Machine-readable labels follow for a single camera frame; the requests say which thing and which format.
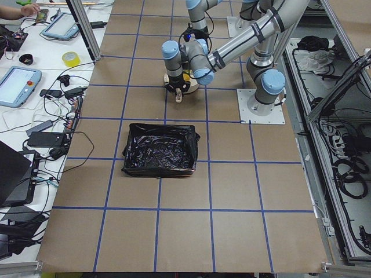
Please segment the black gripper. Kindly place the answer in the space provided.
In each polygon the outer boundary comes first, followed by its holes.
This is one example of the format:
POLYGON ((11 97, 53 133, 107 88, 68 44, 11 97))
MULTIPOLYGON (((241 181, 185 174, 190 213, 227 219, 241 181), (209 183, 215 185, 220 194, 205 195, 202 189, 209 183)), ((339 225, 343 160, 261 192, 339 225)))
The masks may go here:
POLYGON ((179 89, 182 93, 186 93, 190 88, 190 81, 186 82, 182 76, 165 76, 164 84, 167 91, 171 93, 176 93, 177 89, 179 89))
POLYGON ((205 28, 201 30, 188 28, 185 30, 185 41, 189 42, 192 35, 194 35, 195 39, 204 39, 206 41, 209 38, 209 33, 205 28))

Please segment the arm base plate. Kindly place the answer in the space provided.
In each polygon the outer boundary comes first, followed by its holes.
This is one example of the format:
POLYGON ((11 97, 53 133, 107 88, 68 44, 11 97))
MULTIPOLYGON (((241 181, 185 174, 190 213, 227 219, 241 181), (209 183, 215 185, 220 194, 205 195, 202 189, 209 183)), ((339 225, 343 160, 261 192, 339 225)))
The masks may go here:
POLYGON ((247 27, 247 21, 240 18, 240 17, 227 17, 227 27, 228 27, 228 34, 229 37, 232 38, 238 35, 247 27))
POLYGON ((237 89, 240 122, 253 125, 284 125, 285 118, 279 96, 273 104, 261 104, 255 99, 256 89, 237 89))

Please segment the person hand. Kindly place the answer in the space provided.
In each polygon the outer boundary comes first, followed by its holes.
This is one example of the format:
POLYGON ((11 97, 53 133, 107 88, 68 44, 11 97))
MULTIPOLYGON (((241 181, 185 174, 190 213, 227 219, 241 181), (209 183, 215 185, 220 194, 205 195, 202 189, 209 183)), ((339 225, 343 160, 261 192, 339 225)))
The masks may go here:
POLYGON ((26 4, 20 9, 20 13, 23 17, 30 17, 32 15, 38 14, 39 12, 40 7, 36 3, 26 4))

